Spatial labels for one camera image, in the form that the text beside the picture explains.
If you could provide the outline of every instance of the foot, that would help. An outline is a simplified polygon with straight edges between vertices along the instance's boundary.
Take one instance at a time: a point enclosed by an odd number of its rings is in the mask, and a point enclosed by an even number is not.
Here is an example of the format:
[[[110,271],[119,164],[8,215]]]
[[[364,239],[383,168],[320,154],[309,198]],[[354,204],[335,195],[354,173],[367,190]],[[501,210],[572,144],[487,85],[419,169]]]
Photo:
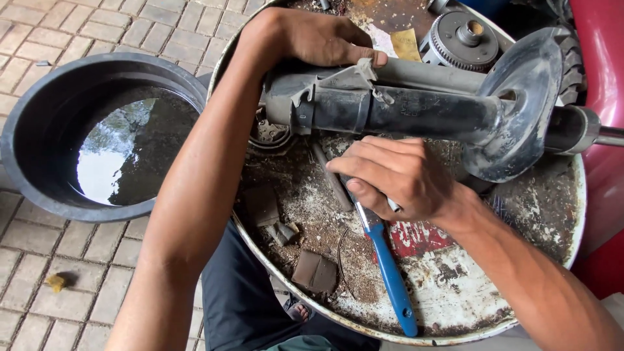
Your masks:
[[[308,308],[301,302],[297,302],[296,304],[294,304],[286,311],[286,313],[290,316],[291,319],[303,323],[307,322],[308,317],[310,316]]]

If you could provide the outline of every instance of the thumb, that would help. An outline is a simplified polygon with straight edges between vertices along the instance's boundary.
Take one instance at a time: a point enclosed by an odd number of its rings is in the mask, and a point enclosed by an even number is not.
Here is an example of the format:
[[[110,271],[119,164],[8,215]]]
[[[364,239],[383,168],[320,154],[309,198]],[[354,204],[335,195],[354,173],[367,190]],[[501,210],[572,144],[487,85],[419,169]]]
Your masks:
[[[388,205],[388,198],[374,186],[359,178],[350,179],[346,185],[362,206],[372,210],[385,220],[395,219],[396,215]]]
[[[346,46],[346,60],[350,64],[357,64],[361,58],[373,59],[373,67],[383,67],[388,63],[388,55],[379,50],[371,49],[370,47],[355,46],[348,42],[344,42]]]

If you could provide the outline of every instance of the brick paving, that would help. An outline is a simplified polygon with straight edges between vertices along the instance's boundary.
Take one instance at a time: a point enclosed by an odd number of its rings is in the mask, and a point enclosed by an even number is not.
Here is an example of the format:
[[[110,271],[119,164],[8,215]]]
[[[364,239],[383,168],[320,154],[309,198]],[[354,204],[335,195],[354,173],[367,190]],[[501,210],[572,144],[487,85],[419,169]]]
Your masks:
[[[0,130],[38,79],[81,57],[140,52],[199,76],[263,0],[0,0]],[[36,66],[47,60],[52,66]],[[17,194],[0,159],[0,351],[102,350],[148,217],[86,224]],[[58,294],[48,275],[73,272]],[[198,283],[187,351],[205,350]]]

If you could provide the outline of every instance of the left hand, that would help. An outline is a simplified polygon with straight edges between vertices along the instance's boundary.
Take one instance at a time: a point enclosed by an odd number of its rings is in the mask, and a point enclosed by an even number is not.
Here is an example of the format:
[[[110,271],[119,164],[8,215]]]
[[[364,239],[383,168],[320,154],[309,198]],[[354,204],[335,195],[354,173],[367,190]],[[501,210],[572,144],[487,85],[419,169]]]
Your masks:
[[[388,55],[373,49],[371,37],[346,17],[269,7],[245,27],[243,35],[276,32],[282,56],[295,57],[316,66],[357,64],[363,57],[374,67],[388,62]]]

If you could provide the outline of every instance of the person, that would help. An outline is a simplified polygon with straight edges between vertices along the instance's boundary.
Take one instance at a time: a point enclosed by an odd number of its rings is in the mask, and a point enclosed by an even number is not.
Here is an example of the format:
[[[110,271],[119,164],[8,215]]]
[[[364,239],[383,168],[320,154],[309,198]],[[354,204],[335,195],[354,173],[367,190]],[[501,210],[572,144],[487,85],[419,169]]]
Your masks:
[[[272,7],[245,26],[158,193],[107,350],[185,349],[200,274],[207,351],[379,348],[320,315],[292,320],[229,222],[263,75],[286,57],[317,66],[371,57],[379,67],[388,60],[345,17]],[[453,181],[421,139],[365,137],[327,168],[353,177],[348,189],[383,219],[428,220],[450,233],[539,347],[624,347],[624,332],[592,293]],[[380,191],[403,210],[394,213]]]

